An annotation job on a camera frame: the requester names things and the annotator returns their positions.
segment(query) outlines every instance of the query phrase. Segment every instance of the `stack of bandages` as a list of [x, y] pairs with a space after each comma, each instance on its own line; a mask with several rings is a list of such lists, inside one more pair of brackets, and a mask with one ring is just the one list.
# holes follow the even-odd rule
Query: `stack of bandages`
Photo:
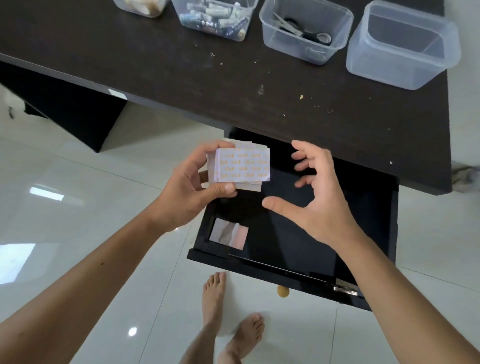
[[208, 153], [208, 180], [234, 182], [237, 189], [260, 191], [262, 182], [270, 180], [270, 149], [252, 142], [228, 141], [235, 148]]

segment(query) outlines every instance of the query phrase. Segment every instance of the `empty plastic container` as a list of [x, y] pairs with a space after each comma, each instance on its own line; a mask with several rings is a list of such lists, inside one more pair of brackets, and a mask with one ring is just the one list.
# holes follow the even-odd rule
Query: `empty plastic container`
[[168, 0], [113, 0], [122, 10], [155, 18], [163, 12]]
[[348, 44], [347, 69], [416, 90], [460, 61], [452, 21], [386, 1], [372, 1]]
[[[329, 34], [331, 44], [326, 46], [280, 29], [274, 13], [282, 19], [294, 19], [308, 32]], [[314, 64], [324, 64], [347, 45], [353, 13], [326, 0], [265, 0], [260, 20], [267, 47]]]
[[242, 41], [258, 0], [172, 0], [180, 23], [187, 28]]

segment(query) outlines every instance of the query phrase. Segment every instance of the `person's right hand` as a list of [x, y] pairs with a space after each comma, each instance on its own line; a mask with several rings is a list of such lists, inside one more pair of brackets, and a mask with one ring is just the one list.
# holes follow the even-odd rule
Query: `person's right hand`
[[266, 197], [262, 205], [292, 220], [316, 240], [334, 249], [338, 243], [363, 234], [343, 196], [330, 151], [298, 140], [292, 141], [292, 145], [297, 150], [292, 158], [302, 160], [295, 170], [310, 167], [317, 171], [316, 175], [301, 177], [295, 186], [300, 188], [311, 184], [315, 198], [306, 207], [272, 196]]

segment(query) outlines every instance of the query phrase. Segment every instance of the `desk surface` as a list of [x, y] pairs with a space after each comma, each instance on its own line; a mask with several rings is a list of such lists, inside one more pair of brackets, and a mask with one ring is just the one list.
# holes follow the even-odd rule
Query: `desk surface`
[[[444, 11], [443, 0], [396, 1]], [[335, 2], [354, 13], [353, 31], [369, 0]], [[279, 140], [308, 140], [401, 184], [451, 191], [446, 72], [407, 91], [350, 74], [346, 48], [311, 65], [263, 44], [262, 4], [238, 43], [184, 28], [171, 3], [152, 20], [111, 0], [2, 1], [0, 60]]]

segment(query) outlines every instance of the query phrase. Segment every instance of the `black drawer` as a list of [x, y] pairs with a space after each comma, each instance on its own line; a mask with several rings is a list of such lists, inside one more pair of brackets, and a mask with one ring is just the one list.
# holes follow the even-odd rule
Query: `black drawer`
[[[244, 130], [230, 137], [265, 144], [271, 149], [271, 178], [261, 192], [239, 190], [237, 197], [210, 203], [188, 258], [294, 290], [367, 309], [345, 263], [329, 246], [319, 243], [290, 220], [262, 207], [266, 196], [279, 196], [299, 206], [313, 200], [309, 186], [294, 182], [314, 170], [296, 172], [290, 144]], [[334, 159], [340, 185], [355, 220], [382, 251], [395, 261], [398, 183], [396, 178]], [[243, 250], [209, 241], [216, 218], [249, 228]]]

